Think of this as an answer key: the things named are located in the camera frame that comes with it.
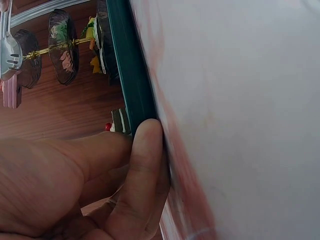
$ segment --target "silver fork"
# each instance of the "silver fork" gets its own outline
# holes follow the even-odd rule
[[[9,8],[1,13],[0,20],[0,78],[2,81],[12,78],[20,70],[23,62],[21,46],[10,32],[12,5],[13,0],[10,0]]]

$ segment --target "pink object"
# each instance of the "pink object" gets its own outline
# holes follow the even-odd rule
[[[8,81],[1,81],[1,90],[3,92],[3,106],[5,108],[16,109],[22,101],[22,87],[18,84],[17,76],[19,72],[13,75]]]
[[[69,52],[65,51],[60,60],[62,61],[62,67],[64,70],[68,71],[68,72],[72,72],[73,71],[73,63],[70,57]]]

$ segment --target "green strip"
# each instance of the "green strip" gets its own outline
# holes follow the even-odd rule
[[[157,118],[149,73],[129,0],[107,0],[110,28],[125,105],[134,136],[138,126]]]

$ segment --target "wooden surface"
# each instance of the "wooden surface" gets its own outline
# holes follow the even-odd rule
[[[19,2],[21,8],[26,7],[22,2]],[[80,36],[89,17],[96,15],[96,1],[75,5],[66,11],[74,19]],[[48,16],[18,27],[34,32],[40,47],[48,47]],[[49,56],[43,56],[41,78],[33,89],[22,90],[20,107],[6,109],[1,104],[0,138],[71,139],[104,130],[105,124],[112,121],[111,110],[124,106],[121,87],[109,86],[106,75],[92,74],[90,61],[94,55],[89,50],[88,43],[81,44],[79,50],[79,73],[69,86],[59,84]]]

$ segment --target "decoration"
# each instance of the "decoration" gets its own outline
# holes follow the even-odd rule
[[[79,71],[79,49],[76,27],[70,15],[55,9],[49,16],[49,55],[55,68],[58,81],[70,84]]]

